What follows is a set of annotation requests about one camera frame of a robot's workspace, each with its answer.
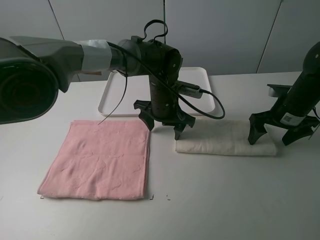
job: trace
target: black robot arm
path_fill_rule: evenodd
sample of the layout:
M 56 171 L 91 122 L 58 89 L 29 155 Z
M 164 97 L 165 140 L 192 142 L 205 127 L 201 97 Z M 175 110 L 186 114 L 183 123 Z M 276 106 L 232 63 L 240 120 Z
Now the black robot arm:
M 144 41 L 146 29 L 153 23 L 165 26 L 165 33 Z M 220 101 L 199 86 L 178 81 L 182 65 L 179 51 L 157 37 L 168 33 L 167 25 L 153 20 L 144 27 L 144 37 L 132 36 L 113 44 L 105 40 L 66 41 L 18 36 L 18 45 L 0 38 L 0 124 L 28 121 L 45 114 L 55 103 L 58 90 L 66 92 L 72 77 L 79 73 L 117 70 L 130 76 L 149 76 L 151 101 L 137 100 L 139 118 L 149 130 L 154 120 L 174 126 L 175 139 L 195 118 L 183 112 L 179 99 L 197 112 L 222 119 L 225 111 Z M 194 107 L 180 94 L 201 98 L 211 94 L 221 105 L 223 115 L 211 116 Z
M 320 101 L 320 42 L 307 53 L 303 71 L 293 86 L 269 84 L 272 97 L 277 101 L 270 111 L 252 114 L 250 117 L 249 143 L 267 133 L 264 124 L 288 129 L 282 141 L 289 145 L 303 137 L 311 136 L 320 123 L 317 117 L 308 116 Z

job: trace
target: white wall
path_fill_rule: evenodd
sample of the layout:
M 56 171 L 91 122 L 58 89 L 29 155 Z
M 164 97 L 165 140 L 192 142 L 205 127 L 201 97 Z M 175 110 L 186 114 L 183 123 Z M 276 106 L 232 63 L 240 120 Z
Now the white wall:
M 320 0 L 284 0 L 258 73 L 302 71 L 307 52 L 320 41 Z
M 62 39 L 58 24 L 46 0 L 1 0 L 0 33 Z
M 153 19 L 163 20 L 163 0 L 50 0 L 66 40 L 105 39 L 117 44 L 132 35 L 144 36 L 143 29 Z M 164 32 L 163 25 L 148 28 L 148 35 Z M 81 81 L 108 79 L 79 74 Z
M 167 44 L 209 75 L 255 73 L 281 0 L 167 0 Z

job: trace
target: white towel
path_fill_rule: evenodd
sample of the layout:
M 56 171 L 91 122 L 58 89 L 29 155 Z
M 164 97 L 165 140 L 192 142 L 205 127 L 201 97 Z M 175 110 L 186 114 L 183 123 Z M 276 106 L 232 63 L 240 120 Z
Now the white towel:
M 198 119 L 176 141 L 175 151 L 192 154 L 274 156 L 276 145 L 268 134 L 250 145 L 249 121 Z

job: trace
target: white table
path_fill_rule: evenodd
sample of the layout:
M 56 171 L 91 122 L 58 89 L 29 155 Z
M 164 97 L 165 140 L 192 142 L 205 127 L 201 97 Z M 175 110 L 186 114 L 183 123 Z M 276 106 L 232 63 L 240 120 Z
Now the white table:
M 298 75 L 212 76 L 210 83 L 227 118 L 248 119 L 276 101 L 267 84 L 290 85 Z M 40 199 L 37 188 L 70 122 L 103 119 L 105 85 L 72 83 L 44 116 L 0 125 L 1 240 L 320 239 L 320 131 L 284 147 L 285 130 L 268 127 L 279 155 L 238 157 L 176 153 L 172 127 L 157 124 L 146 199 Z

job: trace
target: gray tape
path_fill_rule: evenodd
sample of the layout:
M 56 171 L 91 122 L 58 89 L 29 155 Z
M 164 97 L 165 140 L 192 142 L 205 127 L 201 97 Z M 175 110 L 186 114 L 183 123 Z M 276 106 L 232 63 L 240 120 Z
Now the gray tape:
M 106 40 L 75 41 L 83 49 L 83 72 L 99 72 L 110 67 L 112 52 Z

